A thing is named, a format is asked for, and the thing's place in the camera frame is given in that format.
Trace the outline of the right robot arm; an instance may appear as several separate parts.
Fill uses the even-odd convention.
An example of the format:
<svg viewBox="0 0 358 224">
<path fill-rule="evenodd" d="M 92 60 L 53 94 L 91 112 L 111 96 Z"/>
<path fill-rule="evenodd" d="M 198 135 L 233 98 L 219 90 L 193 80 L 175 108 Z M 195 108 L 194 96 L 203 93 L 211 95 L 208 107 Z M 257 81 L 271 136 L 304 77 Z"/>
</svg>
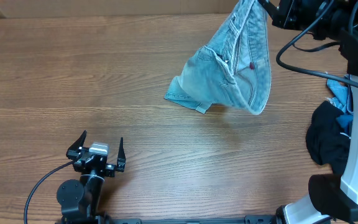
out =
<svg viewBox="0 0 358 224">
<path fill-rule="evenodd" d="M 339 43 L 339 51 L 347 60 L 348 78 L 344 84 L 351 87 L 353 105 L 344 173 L 310 177 L 308 194 L 278 208 L 272 223 L 328 223 L 332 219 L 358 222 L 358 1 L 281 1 L 277 6 L 266 0 L 259 3 L 275 27 Z"/>
</svg>

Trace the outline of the blue denim garment pile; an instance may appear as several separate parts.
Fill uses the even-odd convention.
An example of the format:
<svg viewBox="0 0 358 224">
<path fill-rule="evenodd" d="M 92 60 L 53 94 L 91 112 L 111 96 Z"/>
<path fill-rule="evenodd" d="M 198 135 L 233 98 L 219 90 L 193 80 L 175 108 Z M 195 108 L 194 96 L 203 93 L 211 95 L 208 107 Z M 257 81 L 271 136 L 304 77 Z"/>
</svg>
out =
<svg viewBox="0 0 358 224">
<path fill-rule="evenodd" d="M 333 94 L 327 100 L 344 114 L 353 114 L 351 87 L 335 80 L 327 80 L 326 85 Z"/>
</svg>

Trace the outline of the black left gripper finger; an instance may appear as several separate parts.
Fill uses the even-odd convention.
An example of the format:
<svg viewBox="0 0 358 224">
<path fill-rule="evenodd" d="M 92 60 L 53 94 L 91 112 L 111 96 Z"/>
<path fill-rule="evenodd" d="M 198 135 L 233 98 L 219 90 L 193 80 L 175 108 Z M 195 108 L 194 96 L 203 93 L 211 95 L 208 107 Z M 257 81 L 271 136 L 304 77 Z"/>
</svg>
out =
<svg viewBox="0 0 358 224">
<path fill-rule="evenodd" d="M 123 143 L 123 137 L 120 138 L 120 143 L 119 143 L 119 150 L 118 150 L 118 155 L 117 155 L 117 161 L 118 162 L 125 162 L 126 161 L 126 155 L 124 152 L 124 143 Z"/>
<path fill-rule="evenodd" d="M 77 152 L 83 147 L 86 139 L 87 131 L 84 130 L 80 137 L 68 148 L 69 151 Z"/>
</svg>

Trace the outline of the black garment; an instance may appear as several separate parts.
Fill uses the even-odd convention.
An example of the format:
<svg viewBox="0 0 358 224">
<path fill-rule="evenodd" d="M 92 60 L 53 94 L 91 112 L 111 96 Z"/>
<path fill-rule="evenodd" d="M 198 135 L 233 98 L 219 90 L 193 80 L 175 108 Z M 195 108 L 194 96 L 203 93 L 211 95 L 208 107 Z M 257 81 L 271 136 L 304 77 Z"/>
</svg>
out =
<svg viewBox="0 0 358 224">
<path fill-rule="evenodd" d="M 333 173 L 342 175 L 346 169 L 351 139 L 336 118 L 343 112 L 330 102 L 322 102 L 313 112 L 306 132 L 306 148 L 318 165 L 330 165 Z"/>
</svg>

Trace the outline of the light blue denim shorts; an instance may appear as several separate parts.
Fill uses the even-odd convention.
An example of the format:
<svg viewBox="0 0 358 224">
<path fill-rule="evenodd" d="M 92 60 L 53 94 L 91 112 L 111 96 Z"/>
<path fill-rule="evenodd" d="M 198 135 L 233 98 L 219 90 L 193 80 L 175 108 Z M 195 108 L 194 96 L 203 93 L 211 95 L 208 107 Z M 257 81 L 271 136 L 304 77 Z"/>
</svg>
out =
<svg viewBox="0 0 358 224">
<path fill-rule="evenodd" d="M 164 98 L 200 113 L 222 104 L 258 115 L 271 83 L 267 13 L 257 0 L 240 0 L 173 78 Z"/>
</svg>

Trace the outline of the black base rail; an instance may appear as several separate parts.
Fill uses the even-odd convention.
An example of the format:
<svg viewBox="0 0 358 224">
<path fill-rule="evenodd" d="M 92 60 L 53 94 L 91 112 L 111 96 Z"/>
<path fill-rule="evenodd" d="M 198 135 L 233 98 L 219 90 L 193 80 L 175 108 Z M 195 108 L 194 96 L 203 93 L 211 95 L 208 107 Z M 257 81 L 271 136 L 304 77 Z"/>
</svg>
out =
<svg viewBox="0 0 358 224">
<path fill-rule="evenodd" d="M 188 218 L 141 220 L 140 218 L 123 218 L 108 221 L 109 224 L 273 224 L 275 215 L 246 215 L 240 218 Z"/>
</svg>

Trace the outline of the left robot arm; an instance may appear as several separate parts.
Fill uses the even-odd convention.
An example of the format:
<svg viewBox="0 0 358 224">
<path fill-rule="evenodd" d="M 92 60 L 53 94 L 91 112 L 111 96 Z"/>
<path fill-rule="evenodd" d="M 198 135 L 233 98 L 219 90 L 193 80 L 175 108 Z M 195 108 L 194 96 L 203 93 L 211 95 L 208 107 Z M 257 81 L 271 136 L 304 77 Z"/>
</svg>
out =
<svg viewBox="0 0 358 224">
<path fill-rule="evenodd" d="M 61 206 L 62 223 L 111 223 L 111 218 L 98 212 L 99 200 L 105 178 L 124 172 L 126 155 L 123 140 L 120 140 L 117 162 L 108 163 L 109 145 L 94 142 L 85 147 L 87 132 L 67 149 L 66 156 L 80 178 L 64 181 L 57 190 L 57 201 Z"/>
</svg>

